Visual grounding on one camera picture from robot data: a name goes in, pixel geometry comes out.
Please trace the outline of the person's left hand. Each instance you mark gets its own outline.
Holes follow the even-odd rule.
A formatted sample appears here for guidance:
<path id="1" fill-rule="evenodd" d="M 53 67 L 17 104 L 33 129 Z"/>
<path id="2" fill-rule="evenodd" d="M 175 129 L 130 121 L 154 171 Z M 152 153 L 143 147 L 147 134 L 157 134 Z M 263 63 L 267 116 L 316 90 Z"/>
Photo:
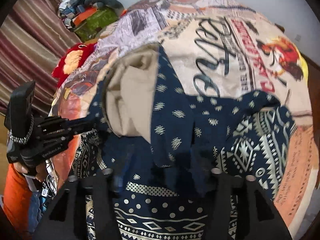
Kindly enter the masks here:
<path id="1" fill-rule="evenodd" d="M 29 171 L 28 167 L 26 167 L 25 165 L 19 162 L 14 163 L 14 168 L 17 172 L 21 174 L 32 175 L 39 182 L 44 182 L 44 180 L 48 176 L 48 171 L 46 166 L 47 166 L 46 163 L 41 163 L 40 165 L 37 165 L 35 168 L 32 168 L 31 171 Z"/>

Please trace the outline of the orange sleeve forearm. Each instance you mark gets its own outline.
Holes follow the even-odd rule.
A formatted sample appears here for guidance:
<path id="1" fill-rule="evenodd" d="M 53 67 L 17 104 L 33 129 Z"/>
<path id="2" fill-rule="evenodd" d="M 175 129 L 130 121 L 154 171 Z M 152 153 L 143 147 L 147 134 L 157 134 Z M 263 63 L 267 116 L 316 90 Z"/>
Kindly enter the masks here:
<path id="1" fill-rule="evenodd" d="M 28 170 L 20 163 L 10 164 L 3 195 L 3 210 L 22 239 L 31 239 L 28 231 L 28 213 L 32 192 L 24 177 Z"/>

